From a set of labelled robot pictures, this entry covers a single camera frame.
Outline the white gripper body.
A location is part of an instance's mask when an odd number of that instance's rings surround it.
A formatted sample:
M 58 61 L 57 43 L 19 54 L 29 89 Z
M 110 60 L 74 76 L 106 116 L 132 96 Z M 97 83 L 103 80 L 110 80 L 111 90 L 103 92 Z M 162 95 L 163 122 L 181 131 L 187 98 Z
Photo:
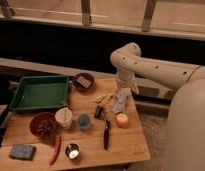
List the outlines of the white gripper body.
M 135 82 L 135 77 L 134 76 L 122 78 L 121 76 L 117 75 L 116 76 L 116 83 L 117 83 L 117 87 L 119 89 L 129 88 L 134 93 L 136 93 L 136 94 L 139 93 L 139 88 L 138 88 L 138 86 Z

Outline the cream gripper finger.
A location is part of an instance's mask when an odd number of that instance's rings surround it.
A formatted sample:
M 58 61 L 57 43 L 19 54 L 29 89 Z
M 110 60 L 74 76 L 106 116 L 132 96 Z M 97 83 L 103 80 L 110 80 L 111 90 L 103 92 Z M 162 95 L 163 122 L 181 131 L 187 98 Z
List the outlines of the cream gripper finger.
M 119 99 L 125 99 L 125 98 L 126 98 L 125 89 L 121 89 L 119 91 Z
M 132 93 L 131 93 L 131 91 L 127 91 L 126 92 L 126 100 L 129 100 L 129 99 L 131 99 L 132 98 Z

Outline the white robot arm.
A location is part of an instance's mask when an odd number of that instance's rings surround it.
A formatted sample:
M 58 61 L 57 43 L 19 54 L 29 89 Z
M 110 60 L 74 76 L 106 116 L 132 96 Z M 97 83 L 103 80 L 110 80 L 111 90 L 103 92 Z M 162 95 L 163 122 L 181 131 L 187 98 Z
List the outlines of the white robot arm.
M 205 171 L 205 66 L 141 56 L 135 43 L 113 51 L 119 87 L 140 75 L 175 91 L 168 113 L 164 171 Z

